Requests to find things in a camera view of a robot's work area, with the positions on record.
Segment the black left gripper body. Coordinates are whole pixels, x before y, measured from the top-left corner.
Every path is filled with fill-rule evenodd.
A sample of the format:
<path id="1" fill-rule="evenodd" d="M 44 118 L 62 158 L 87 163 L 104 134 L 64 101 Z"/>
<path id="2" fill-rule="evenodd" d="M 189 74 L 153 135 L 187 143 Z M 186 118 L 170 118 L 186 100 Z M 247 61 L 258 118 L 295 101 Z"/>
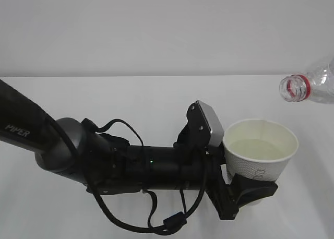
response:
<path id="1" fill-rule="evenodd" d="M 223 135 L 218 136 L 216 145 L 211 144 L 212 138 L 214 134 L 202 126 L 195 129 L 185 126 L 173 146 L 181 153 L 182 166 L 194 165 L 198 160 L 201 161 L 200 197 L 204 193 L 208 195 L 221 220 L 234 220 L 238 207 L 221 171 L 221 165 L 226 163 Z"/>

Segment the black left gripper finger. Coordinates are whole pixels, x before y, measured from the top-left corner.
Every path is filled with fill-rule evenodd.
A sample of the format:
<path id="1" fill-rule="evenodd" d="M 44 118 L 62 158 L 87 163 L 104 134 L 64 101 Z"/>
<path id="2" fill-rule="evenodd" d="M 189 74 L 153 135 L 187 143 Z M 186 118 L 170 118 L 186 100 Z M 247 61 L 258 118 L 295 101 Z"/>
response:
<path id="1" fill-rule="evenodd" d="M 238 209 L 251 202 L 271 197 L 276 191 L 275 182 L 254 180 L 239 174 L 234 174 L 228 185 L 229 196 Z"/>

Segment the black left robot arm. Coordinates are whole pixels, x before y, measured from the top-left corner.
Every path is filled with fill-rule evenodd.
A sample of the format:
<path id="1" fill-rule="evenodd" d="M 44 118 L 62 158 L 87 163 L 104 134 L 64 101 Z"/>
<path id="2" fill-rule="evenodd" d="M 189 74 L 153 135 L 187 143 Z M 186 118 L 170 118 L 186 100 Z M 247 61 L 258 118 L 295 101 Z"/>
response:
<path id="1" fill-rule="evenodd" d="M 276 192 L 273 180 L 236 174 L 224 181 L 224 131 L 211 106 L 196 101 L 186 118 L 172 147 L 133 146 L 108 134 L 112 122 L 97 127 L 89 119 L 54 120 L 1 82 L 1 140 L 34 152 L 40 168 L 82 183 L 90 193 L 197 190 L 198 200 L 209 196 L 221 220 L 233 220 L 242 206 Z"/>

